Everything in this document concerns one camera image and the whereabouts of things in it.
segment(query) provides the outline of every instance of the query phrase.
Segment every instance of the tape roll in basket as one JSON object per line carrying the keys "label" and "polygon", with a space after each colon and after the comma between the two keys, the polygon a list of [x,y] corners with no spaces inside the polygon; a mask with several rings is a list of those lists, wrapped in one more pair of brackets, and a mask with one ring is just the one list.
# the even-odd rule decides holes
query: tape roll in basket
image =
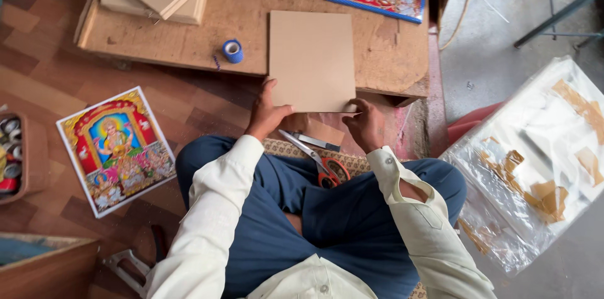
{"label": "tape roll in basket", "polygon": [[238,64],[243,60],[243,48],[241,48],[241,43],[237,40],[226,41],[225,44],[222,45],[222,53],[232,64]]}

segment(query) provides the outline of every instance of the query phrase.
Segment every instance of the scissor blade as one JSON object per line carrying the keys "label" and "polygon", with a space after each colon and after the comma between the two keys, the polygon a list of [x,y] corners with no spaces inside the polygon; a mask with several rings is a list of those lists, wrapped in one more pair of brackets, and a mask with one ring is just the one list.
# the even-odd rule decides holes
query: scissor blade
{"label": "scissor blade", "polygon": [[308,146],[306,146],[306,144],[303,144],[302,141],[299,141],[293,135],[291,135],[290,133],[287,133],[285,130],[279,129],[279,133],[281,133],[281,135],[285,136],[285,138],[288,139],[288,141],[290,141],[292,144],[294,144],[294,146],[300,148],[300,150],[302,152],[305,152],[306,155],[310,156],[313,160],[315,160],[315,162],[317,163],[317,166],[321,166],[322,169],[325,169],[323,167],[321,157],[313,149],[308,148]]}

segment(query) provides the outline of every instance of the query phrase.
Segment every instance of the wooden workbench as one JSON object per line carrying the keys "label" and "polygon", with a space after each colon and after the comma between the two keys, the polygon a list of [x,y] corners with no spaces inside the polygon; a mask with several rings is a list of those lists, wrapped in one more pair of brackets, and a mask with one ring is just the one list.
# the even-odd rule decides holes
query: wooden workbench
{"label": "wooden workbench", "polygon": [[[208,0],[202,24],[195,26],[154,25],[90,0],[76,38],[80,48],[104,56],[215,71],[216,55],[221,72],[266,75],[270,10],[351,14],[357,89],[427,97],[428,3],[424,21],[417,25],[326,0]],[[229,64],[221,54],[223,42],[232,38],[243,45],[240,64]]]}

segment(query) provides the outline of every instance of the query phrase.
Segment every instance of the orange scissors handle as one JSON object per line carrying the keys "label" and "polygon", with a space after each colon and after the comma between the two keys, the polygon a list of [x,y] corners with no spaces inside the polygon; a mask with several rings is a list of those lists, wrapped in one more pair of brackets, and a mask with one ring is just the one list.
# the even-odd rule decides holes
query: orange scissors handle
{"label": "orange scissors handle", "polygon": [[338,178],[338,175],[336,174],[336,172],[334,172],[333,169],[331,167],[329,167],[329,163],[336,164],[338,166],[338,168],[340,168],[344,172],[346,181],[350,180],[350,174],[348,173],[348,170],[338,160],[336,160],[334,158],[321,158],[321,164],[323,165],[323,167],[327,170],[327,172],[329,174],[319,171],[319,185],[325,187],[324,184],[325,184],[325,182],[327,182],[328,187],[333,188],[342,183],[340,181],[340,179]]}

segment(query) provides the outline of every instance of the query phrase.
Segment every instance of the red cloth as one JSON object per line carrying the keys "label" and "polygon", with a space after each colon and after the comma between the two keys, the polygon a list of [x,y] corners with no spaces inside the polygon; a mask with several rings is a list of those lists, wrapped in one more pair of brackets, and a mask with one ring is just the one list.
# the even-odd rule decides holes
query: red cloth
{"label": "red cloth", "polygon": [[465,114],[460,119],[447,126],[447,131],[449,133],[449,144],[453,144],[455,141],[459,140],[459,138],[461,138],[475,125],[478,125],[480,122],[482,122],[485,117],[489,116],[502,103],[503,102],[499,102],[484,108],[472,110],[468,114]]}

